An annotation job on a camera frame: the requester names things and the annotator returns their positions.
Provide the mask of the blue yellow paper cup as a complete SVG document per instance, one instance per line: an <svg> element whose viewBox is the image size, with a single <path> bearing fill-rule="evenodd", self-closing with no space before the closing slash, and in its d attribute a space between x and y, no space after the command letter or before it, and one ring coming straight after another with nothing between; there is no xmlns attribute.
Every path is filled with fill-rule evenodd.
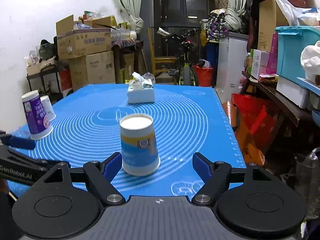
<svg viewBox="0 0 320 240"><path fill-rule="evenodd" d="M132 176L149 176L159 168L153 118L136 113L120 120L120 140L123 170Z"/></svg>

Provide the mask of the purple white paper cup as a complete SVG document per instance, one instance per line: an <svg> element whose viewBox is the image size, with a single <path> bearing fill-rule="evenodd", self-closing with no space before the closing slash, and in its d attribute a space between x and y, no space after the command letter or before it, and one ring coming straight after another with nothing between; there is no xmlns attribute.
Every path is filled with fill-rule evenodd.
<svg viewBox="0 0 320 240"><path fill-rule="evenodd" d="M38 90L32 90L21 96L25 118L31 139L40 140L48 136L53 127L41 102Z"/></svg>

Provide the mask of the blue silicone mat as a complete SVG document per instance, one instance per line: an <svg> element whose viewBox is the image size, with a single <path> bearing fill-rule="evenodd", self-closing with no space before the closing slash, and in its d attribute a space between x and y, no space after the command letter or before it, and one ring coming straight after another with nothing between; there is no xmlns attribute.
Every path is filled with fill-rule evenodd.
<svg viewBox="0 0 320 240"><path fill-rule="evenodd" d="M154 85L153 91L153 102L130 104L127 85L87 85L54 104L52 132L23 154L81 167L119 152L112 184L124 197L193 197L203 186L192 164L197 152L245 166L215 90Z"/></svg>

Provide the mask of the black metal shelf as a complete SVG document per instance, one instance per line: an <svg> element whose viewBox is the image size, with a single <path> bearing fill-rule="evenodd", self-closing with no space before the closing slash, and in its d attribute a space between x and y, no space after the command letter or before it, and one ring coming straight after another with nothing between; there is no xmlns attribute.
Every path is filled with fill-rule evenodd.
<svg viewBox="0 0 320 240"><path fill-rule="evenodd" d="M73 92L69 64L65 62L34 64L26 68L30 90L40 96L49 96L51 102L59 101Z"/></svg>

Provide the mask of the white tissue pack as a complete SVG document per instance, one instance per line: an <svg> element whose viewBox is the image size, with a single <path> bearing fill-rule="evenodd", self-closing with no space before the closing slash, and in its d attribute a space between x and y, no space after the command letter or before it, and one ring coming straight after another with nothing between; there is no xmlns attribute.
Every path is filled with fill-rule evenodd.
<svg viewBox="0 0 320 240"><path fill-rule="evenodd" d="M127 102L129 104L154 103L155 77L151 73L140 75L137 72L132 73L133 79L129 81L127 89Z"/></svg>

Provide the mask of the dark wooden side table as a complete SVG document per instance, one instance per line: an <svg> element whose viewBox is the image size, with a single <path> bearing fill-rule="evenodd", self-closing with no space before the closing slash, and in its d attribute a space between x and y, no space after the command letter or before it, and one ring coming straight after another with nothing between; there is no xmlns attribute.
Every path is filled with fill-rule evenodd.
<svg viewBox="0 0 320 240"><path fill-rule="evenodd" d="M245 81L240 92L241 94L273 101L291 121L293 126L295 126L298 134L307 136L310 140L313 138L315 142L319 142L319 127L313 121L310 110L299 108L283 94L278 92L274 85L267 86L263 83L258 83L244 70L242 71L242 75L245 77Z"/></svg>

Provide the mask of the red bucket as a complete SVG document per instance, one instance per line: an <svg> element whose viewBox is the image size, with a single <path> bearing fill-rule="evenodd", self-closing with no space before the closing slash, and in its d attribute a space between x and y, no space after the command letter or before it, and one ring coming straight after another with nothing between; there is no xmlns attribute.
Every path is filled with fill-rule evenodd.
<svg viewBox="0 0 320 240"><path fill-rule="evenodd" d="M213 68L203 68L194 66L194 69L198 78L198 86L211 87L214 74Z"/></svg>

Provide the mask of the lower cardboard box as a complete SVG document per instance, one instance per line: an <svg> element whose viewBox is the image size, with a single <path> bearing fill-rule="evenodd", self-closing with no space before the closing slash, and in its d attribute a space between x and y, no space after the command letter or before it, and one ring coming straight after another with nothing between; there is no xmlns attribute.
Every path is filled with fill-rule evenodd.
<svg viewBox="0 0 320 240"><path fill-rule="evenodd" d="M68 60L73 90L86 85L116 83L113 51Z"/></svg>

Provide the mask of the white green carton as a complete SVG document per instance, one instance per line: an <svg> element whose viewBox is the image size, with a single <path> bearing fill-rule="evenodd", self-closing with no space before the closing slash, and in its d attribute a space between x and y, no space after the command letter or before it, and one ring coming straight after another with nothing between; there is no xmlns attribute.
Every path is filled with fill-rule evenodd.
<svg viewBox="0 0 320 240"><path fill-rule="evenodd" d="M269 53L257 49L251 50L251 58L252 63L248 69L248 73L256 78L259 79L260 74L266 74L266 67L268 64Z"/></svg>

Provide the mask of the upper cardboard box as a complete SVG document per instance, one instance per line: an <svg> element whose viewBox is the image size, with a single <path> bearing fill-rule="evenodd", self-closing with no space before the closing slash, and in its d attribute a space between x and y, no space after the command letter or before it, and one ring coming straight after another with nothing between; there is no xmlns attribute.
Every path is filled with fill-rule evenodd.
<svg viewBox="0 0 320 240"><path fill-rule="evenodd" d="M114 23L114 16L75 21L73 15L56 22L59 59L70 60L111 50Z"/></svg>

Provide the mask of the white chest freezer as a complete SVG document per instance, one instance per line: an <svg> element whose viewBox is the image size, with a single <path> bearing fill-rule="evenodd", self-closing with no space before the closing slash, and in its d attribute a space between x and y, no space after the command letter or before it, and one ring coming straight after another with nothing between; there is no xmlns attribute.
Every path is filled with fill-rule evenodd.
<svg viewBox="0 0 320 240"><path fill-rule="evenodd" d="M248 35L229 33L219 39L216 88L238 89L247 57Z"/></svg>

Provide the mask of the green black bicycle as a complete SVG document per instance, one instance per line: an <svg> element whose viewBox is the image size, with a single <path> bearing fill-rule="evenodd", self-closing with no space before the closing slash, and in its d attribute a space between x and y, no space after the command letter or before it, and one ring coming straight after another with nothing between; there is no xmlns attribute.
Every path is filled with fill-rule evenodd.
<svg viewBox="0 0 320 240"><path fill-rule="evenodd" d="M197 30L191 28L182 34L169 33L158 27L157 34L164 37L168 47L176 50L176 61L173 68L168 68L169 76L172 76L180 86L198 86L199 78L194 69L193 43L188 39L196 35Z"/></svg>

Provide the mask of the teal storage bin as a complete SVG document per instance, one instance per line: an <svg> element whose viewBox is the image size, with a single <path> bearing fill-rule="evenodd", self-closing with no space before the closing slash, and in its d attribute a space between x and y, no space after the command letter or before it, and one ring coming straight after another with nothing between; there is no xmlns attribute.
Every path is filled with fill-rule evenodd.
<svg viewBox="0 0 320 240"><path fill-rule="evenodd" d="M294 83L298 77L305 77L300 64L300 55L306 46L319 41L319 27L283 26L276 27L278 34L277 74Z"/></svg>

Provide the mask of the tall cardboard box right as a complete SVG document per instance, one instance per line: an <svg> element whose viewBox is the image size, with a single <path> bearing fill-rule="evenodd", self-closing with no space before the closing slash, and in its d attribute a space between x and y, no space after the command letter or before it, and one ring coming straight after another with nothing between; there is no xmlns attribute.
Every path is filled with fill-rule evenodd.
<svg viewBox="0 0 320 240"><path fill-rule="evenodd" d="M275 28L288 25L287 19L275 0L261 2L259 4L258 49L269 53Z"/></svg>

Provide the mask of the right curtain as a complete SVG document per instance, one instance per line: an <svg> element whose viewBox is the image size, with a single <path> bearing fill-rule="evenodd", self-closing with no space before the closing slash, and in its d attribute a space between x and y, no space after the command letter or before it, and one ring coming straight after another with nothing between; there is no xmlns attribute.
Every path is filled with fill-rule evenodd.
<svg viewBox="0 0 320 240"><path fill-rule="evenodd" d="M239 30L242 20L240 15L245 13L247 0L228 0L225 11L225 26L229 30Z"/></svg>

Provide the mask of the curtain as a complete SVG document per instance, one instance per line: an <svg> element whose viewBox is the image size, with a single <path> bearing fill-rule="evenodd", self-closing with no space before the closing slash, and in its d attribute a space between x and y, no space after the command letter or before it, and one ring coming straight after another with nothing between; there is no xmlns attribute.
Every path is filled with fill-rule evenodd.
<svg viewBox="0 0 320 240"><path fill-rule="evenodd" d="M242 20L240 15L245 13L247 0L228 0L225 11L225 26L229 30L239 30Z"/></svg>
<svg viewBox="0 0 320 240"><path fill-rule="evenodd" d="M144 21L140 17L142 0L116 0L122 19L127 22L129 28L140 34Z"/></svg>

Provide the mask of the left curtain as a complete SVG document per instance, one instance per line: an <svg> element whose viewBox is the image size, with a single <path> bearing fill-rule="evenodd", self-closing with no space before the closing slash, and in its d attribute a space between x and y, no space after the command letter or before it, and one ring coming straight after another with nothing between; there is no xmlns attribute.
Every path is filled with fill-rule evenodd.
<svg viewBox="0 0 320 240"><path fill-rule="evenodd" d="M127 22L129 28L140 34L144 21L140 17L142 0L116 0L122 19Z"/></svg>

